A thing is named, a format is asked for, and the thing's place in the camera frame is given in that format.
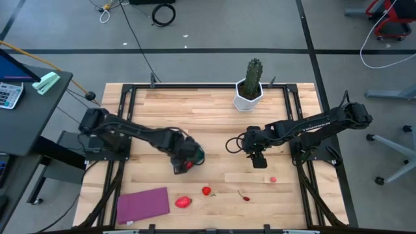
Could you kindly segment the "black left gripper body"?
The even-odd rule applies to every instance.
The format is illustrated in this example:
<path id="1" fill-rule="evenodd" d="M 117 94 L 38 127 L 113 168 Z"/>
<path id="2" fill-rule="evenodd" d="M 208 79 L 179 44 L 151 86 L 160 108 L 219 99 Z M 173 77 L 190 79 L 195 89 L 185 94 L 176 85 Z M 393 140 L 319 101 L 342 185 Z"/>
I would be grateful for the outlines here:
<path id="1" fill-rule="evenodd" d="M 200 145 L 190 136 L 176 140 L 174 150 L 170 155 L 172 162 L 200 161 Z"/>

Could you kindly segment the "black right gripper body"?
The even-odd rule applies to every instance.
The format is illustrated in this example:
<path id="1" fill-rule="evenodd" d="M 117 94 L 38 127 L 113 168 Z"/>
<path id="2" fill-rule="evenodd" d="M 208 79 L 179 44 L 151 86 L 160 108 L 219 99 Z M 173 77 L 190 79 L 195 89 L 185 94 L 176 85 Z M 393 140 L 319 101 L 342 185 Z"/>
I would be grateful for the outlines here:
<path id="1" fill-rule="evenodd" d="M 249 126 L 243 135 L 242 150 L 249 155 L 260 155 L 262 151 L 270 148 L 268 131 L 257 126 Z"/>

